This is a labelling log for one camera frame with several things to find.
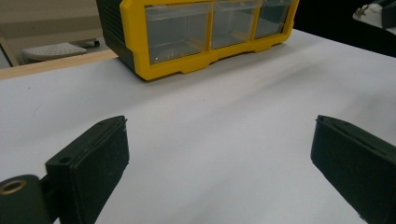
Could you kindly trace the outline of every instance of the white table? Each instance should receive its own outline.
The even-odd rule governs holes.
[[[130,165],[97,223],[364,223],[310,160],[317,115],[396,145],[396,59],[293,31],[144,82],[118,59],[0,81],[0,179],[125,115]]]

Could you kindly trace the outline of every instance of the yellow plastic trim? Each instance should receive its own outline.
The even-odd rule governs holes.
[[[271,48],[275,44],[286,41],[291,34],[293,19],[297,10],[299,0],[291,0],[288,15],[281,34],[254,39],[254,33],[258,22],[260,6],[254,12],[254,21],[249,41],[231,45],[220,49],[212,49],[212,23],[213,11],[208,14],[206,27],[206,48],[204,52],[192,54],[169,60],[162,63],[150,64],[149,43],[146,25],[146,10],[148,5],[159,4],[186,4],[209,2],[215,0],[123,0],[120,4],[122,27],[124,31],[125,44],[134,54],[134,70],[145,80],[171,75],[177,72],[187,74],[199,69],[206,68],[211,63],[225,57],[233,56],[242,52],[260,52]]]

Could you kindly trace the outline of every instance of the clear plastic bin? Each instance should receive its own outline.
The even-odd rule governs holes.
[[[212,49],[218,49],[249,40],[254,11],[259,0],[214,2]]]
[[[263,0],[255,37],[280,34],[289,6],[290,0]]]
[[[209,9],[209,3],[146,7],[150,63],[202,52]]]

